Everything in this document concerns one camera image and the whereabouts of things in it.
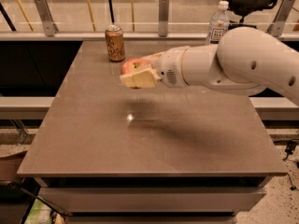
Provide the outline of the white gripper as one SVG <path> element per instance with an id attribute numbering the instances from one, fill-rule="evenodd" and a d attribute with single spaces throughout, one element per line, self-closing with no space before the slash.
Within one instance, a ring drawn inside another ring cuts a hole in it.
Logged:
<path id="1" fill-rule="evenodd" d="M 172 48 L 166 52 L 143 56 L 142 60 L 151 65 L 137 68 L 124 66 L 121 69 L 121 83 L 132 89 L 142 89 L 154 88 L 161 80 L 168 88 L 186 88 L 188 84 L 182 73 L 182 59 L 188 48 L 189 46 Z"/>

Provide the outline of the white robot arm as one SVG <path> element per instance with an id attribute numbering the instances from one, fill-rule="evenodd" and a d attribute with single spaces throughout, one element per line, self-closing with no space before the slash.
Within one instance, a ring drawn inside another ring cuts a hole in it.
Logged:
<path id="1" fill-rule="evenodd" d="M 260 30 L 240 27 L 217 44 L 176 47 L 128 60 L 121 83 L 132 89 L 203 86 L 254 95 L 270 89 L 299 105 L 299 52 Z"/>

